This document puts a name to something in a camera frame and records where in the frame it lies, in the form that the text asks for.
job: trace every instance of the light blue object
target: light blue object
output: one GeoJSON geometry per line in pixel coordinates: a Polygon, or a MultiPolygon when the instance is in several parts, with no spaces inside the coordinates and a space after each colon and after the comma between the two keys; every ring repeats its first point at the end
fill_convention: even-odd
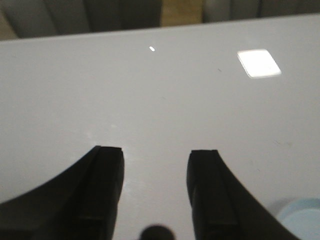
{"type": "Polygon", "coordinates": [[[299,239],[320,240],[320,198],[294,200],[276,218],[299,239]]]}

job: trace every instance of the black plastic part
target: black plastic part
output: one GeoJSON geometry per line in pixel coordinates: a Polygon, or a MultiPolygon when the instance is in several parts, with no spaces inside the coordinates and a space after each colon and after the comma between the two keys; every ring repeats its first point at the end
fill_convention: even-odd
{"type": "Polygon", "coordinates": [[[196,240],[298,240],[236,179],[217,150],[194,150],[187,189],[196,240]]]}
{"type": "Polygon", "coordinates": [[[175,240],[175,235],[170,229],[162,225],[152,225],[145,228],[139,240],[175,240]]]}
{"type": "Polygon", "coordinates": [[[0,205],[0,240],[110,240],[124,179],[120,148],[96,146],[47,183],[0,205]]]}

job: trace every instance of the white tabletop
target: white tabletop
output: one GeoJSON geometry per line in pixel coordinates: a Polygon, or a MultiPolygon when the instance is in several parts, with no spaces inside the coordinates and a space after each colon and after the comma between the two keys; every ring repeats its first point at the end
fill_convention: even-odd
{"type": "Polygon", "coordinates": [[[191,150],[219,150],[273,214],[319,196],[319,63],[319,14],[0,42],[0,201],[95,145],[124,152],[114,240],[154,223],[194,239],[191,150]],[[282,74],[249,78],[250,49],[282,74]]]}

